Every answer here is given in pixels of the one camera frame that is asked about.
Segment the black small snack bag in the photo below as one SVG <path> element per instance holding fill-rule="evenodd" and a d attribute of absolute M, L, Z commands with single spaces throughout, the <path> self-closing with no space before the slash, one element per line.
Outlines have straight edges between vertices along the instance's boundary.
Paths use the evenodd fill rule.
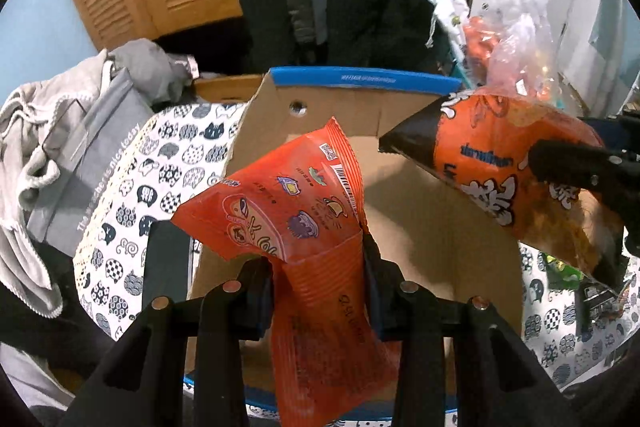
<path fill-rule="evenodd" d="M 582 280 L 576 291 L 575 309 L 577 332 L 585 335 L 600 319 L 617 319 L 624 311 L 624 304 L 608 286 Z"/>

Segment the red snack bag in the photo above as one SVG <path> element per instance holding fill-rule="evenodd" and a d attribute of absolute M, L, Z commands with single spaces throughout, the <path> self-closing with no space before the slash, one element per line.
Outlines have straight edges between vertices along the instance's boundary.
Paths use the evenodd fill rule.
<path fill-rule="evenodd" d="M 324 426 L 396 381 L 400 347 L 367 317 L 363 182 L 335 119 L 187 200 L 171 221 L 221 258 L 272 262 L 282 425 Z"/>

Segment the white plastic bag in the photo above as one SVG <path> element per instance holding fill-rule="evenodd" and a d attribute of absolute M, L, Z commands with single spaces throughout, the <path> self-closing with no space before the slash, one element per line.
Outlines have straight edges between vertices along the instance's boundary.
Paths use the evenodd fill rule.
<path fill-rule="evenodd" d="M 468 0 L 427 0 L 433 5 L 433 12 L 428 28 L 428 38 L 425 43 L 427 49 L 435 45 L 436 29 L 439 28 L 447 37 L 452 58 L 463 60 L 471 74 L 466 51 L 468 44 L 464 33 L 464 26 L 469 23 L 470 7 Z"/>

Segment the blue cardboard box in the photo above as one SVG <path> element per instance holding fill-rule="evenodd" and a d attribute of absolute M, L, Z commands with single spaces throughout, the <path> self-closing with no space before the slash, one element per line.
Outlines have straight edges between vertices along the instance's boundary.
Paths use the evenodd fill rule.
<path fill-rule="evenodd" d="M 512 329 L 520 329 L 522 276 L 515 239 L 468 196 L 411 160 L 378 149 L 385 132 L 457 87 L 451 79 L 402 72 L 373 83 L 363 69 L 275 68 L 246 106 L 221 180 L 335 119 L 358 160 L 366 234 L 382 257 L 439 298 L 487 298 Z M 230 277 L 247 257 L 261 255 L 226 260 L 205 248 L 196 295 Z M 276 395 L 270 334 L 271 329 L 245 350 L 243 375 L 250 386 Z"/>

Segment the teal cardboard box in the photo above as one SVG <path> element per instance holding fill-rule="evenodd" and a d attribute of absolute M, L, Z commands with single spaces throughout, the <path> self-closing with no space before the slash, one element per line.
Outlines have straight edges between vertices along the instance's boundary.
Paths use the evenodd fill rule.
<path fill-rule="evenodd" d="M 476 82 L 473 76 L 469 73 L 468 68 L 465 66 L 463 60 L 453 58 L 451 60 L 450 76 L 457 78 L 461 81 L 461 84 L 465 89 L 475 89 Z"/>

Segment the cat pattern tablecloth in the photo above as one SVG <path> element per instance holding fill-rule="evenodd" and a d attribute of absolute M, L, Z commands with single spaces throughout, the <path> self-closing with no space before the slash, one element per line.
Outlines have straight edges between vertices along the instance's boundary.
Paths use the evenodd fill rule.
<path fill-rule="evenodd" d="M 137 124 L 112 159 L 104 192 L 84 225 L 74 258 L 81 306 L 112 339 L 143 308 L 146 247 L 152 224 L 216 183 L 239 130 L 244 104 L 168 107 Z M 581 332 L 575 291 L 551 287 L 551 267 L 537 249 L 522 245 L 523 339 L 559 387 L 600 369 L 639 329 L 639 261 L 629 258 L 620 317 Z"/>

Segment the black smartphone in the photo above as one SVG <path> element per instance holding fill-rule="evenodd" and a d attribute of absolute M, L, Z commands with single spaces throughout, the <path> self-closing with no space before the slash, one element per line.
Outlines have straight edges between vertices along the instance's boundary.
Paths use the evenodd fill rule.
<path fill-rule="evenodd" d="M 156 297 L 173 303 L 186 301 L 191 282 L 191 237 L 171 221 L 155 221 L 150 228 L 143 274 L 142 308 Z"/>

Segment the green snack bag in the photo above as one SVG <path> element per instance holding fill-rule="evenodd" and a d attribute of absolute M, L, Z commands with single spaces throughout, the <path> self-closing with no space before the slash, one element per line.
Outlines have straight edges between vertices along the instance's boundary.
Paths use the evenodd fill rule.
<path fill-rule="evenodd" d="M 584 279 L 584 274 L 553 256 L 543 254 L 546 268 L 548 287 L 552 291 L 577 291 Z"/>

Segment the orange black chip bag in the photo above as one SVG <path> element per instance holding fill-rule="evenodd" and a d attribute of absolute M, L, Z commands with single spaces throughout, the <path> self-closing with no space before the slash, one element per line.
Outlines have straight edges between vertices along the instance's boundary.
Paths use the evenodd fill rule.
<path fill-rule="evenodd" d="M 544 102 L 480 88 L 450 93 L 378 140 L 457 187 L 518 241 L 608 287 L 623 275 L 623 221 L 598 176 L 574 181 L 580 152 L 601 152 L 593 127 Z"/>

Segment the grey storage bag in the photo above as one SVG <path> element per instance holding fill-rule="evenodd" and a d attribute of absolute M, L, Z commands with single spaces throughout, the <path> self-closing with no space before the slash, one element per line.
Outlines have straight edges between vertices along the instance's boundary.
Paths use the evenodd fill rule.
<path fill-rule="evenodd" d="M 121 70 L 64 144 L 60 176 L 39 192 L 28 219 L 32 239 L 73 257 L 122 154 L 151 116 Z"/>

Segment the grey hoodie pile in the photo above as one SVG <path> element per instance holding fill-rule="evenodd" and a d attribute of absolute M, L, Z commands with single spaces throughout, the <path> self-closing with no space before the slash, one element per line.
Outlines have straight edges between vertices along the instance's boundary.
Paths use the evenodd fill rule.
<path fill-rule="evenodd" d="M 39 192 L 60 176 L 58 156 L 115 76 L 128 70 L 152 109 L 176 103 L 198 78 L 190 55 L 165 52 L 148 39 L 103 50 L 49 80 L 23 84 L 1 107 L 1 283 L 40 317 L 63 311 L 61 289 L 27 231 Z"/>

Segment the clear bag of fruit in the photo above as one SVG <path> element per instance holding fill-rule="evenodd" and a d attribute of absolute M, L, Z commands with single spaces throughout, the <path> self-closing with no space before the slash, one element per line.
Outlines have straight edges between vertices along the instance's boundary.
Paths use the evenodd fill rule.
<path fill-rule="evenodd" d="M 463 25 L 465 60 L 476 81 L 504 95 L 561 108 L 550 0 L 480 0 Z"/>

